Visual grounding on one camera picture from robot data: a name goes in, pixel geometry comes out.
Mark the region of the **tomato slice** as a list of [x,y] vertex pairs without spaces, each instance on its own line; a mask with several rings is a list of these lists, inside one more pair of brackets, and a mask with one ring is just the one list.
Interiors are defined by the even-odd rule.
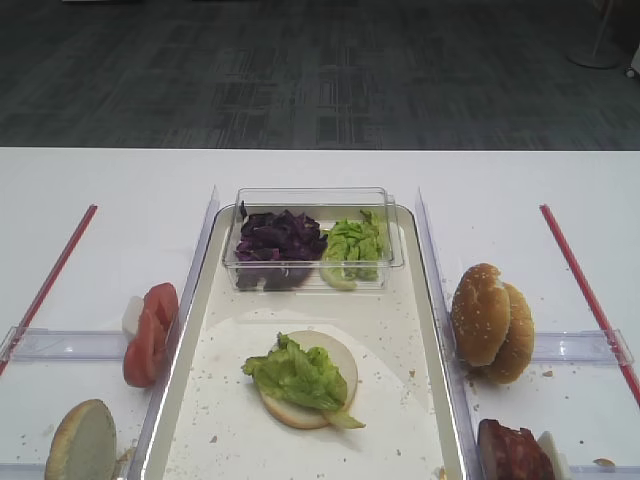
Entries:
[[145,309],[139,319],[138,332],[129,343],[123,361],[126,383],[137,388],[152,386],[166,359],[166,332],[158,317]]
[[168,334],[179,311],[175,287],[169,282],[153,286],[144,296],[144,306],[156,315]]

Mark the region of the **green lettuce pile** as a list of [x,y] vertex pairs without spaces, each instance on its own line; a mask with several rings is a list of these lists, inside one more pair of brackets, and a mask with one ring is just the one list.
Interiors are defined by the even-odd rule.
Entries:
[[343,219],[326,230],[327,248],[322,260],[335,264],[320,270],[322,279],[337,290],[353,290],[358,281],[376,282],[377,267],[343,267],[344,262],[376,262],[382,258],[384,242],[380,219],[372,210],[361,210],[359,222]]

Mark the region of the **brown meat patty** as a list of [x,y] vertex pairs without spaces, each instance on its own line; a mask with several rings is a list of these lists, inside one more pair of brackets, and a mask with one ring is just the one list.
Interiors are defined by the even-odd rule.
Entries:
[[483,419],[478,429],[478,445],[487,479],[555,478],[549,457],[526,428],[516,431],[497,420]]

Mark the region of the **clear right long divider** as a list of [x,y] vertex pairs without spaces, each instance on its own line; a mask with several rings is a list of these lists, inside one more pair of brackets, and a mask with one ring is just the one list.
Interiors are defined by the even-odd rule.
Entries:
[[474,423],[465,391],[465,375],[455,355],[455,339],[443,292],[437,248],[431,232],[428,208],[421,191],[417,192],[414,212],[429,289],[437,342],[439,375],[436,407],[438,426],[444,434],[441,446],[450,479],[483,479],[485,477],[478,451]]

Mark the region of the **clear long divider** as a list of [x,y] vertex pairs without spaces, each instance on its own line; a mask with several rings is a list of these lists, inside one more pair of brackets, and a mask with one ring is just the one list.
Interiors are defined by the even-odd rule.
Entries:
[[219,196],[214,189],[186,277],[179,311],[167,340],[168,364],[152,388],[137,446],[125,474],[127,479],[161,479],[164,476],[199,334],[197,327],[189,325],[190,314],[218,211]]
[[441,446],[450,479],[483,479],[485,477],[478,451],[474,423],[465,391],[465,375],[455,355],[455,339],[443,292],[437,248],[431,232],[428,208],[421,191],[417,192],[414,212],[429,289],[437,342],[439,375],[436,407],[438,426],[444,434]]

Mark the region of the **white onion slice left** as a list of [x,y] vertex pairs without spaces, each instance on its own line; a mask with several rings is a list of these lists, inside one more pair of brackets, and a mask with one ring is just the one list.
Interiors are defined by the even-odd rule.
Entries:
[[122,331],[128,341],[131,341],[138,332],[139,318],[144,309],[144,300],[139,296],[130,298],[122,317]]

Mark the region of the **white metal tray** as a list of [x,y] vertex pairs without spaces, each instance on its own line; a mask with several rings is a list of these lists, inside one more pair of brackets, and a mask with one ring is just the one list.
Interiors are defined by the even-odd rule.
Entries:
[[[403,266],[380,290],[237,291],[223,264],[233,219],[203,231],[207,253],[139,479],[434,479],[460,474],[412,214],[397,211]],[[265,409],[241,367],[278,333],[319,331],[342,342],[359,373],[351,413],[363,426],[297,430]]]

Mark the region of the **rear sesame bun top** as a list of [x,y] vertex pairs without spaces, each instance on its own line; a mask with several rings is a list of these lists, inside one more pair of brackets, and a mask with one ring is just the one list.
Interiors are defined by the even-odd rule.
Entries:
[[504,284],[510,301],[510,326],[494,361],[484,368],[494,383],[510,384],[528,367],[534,350],[535,328],[524,295],[513,285]]

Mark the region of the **right red tape strip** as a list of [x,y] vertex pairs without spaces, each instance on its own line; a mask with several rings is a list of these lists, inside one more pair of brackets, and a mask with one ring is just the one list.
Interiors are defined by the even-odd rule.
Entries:
[[615,333],[604,310],[602,309],[594,291],[592,290],[577,258],[575,257],[562,229],[553,215],[551,208],[547,204],[542,204],[539,209],[559,247],[569,269],[571,270],[583,297],[585,298],[599,328],[604,332],[612,352],[617,358],[620,371],[636,401],[639,403],[639,380],[634,372],[632,361],[625,353],[622,337]]

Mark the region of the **clear right cross divider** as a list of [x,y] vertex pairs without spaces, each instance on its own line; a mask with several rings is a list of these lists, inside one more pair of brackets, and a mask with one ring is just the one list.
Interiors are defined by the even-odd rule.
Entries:
[[630,366],[634,357],[619,330],[538,332],[531,362]]

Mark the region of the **clear cross divider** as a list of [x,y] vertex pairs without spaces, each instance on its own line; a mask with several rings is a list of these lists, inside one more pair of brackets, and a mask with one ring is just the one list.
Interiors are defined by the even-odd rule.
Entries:
[[120,331],[12,327],[1,343],[1,360],[119,361],[127,345],[127,337]]
[[538,332],[531,362],[630,366],[634,357],[619,330]]

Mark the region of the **clear left long divider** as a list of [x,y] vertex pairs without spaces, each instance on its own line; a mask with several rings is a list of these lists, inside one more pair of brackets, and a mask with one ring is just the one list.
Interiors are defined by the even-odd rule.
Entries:
[[199,334],[197,327],[189,325],[190,314],[218,211],[219,196],[214,189],[186,277],[179,311],[167,340],[168,364],[152,388],[137,446],[125,474],[127,479],[161,479],[164,476]]

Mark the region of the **clear left cross divider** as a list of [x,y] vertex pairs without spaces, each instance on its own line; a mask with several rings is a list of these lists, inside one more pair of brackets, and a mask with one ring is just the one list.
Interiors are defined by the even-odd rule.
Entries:
[[127,337],[120,331],[12,327],[1,343],[1,360],[119,361],[127,345]]

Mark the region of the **white onion slice right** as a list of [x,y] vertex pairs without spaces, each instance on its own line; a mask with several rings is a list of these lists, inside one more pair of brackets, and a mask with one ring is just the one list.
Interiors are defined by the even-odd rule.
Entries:
[[549,458],[556,480],[572,480],[566,456],[559,451],[550,431],[544,431],[537,439],[542,451]]

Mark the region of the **clear lower right divider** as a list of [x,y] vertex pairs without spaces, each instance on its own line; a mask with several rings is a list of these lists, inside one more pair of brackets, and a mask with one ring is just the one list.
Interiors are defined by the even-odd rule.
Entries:
[[573,480],[640,480],[638,466],[572,465]]

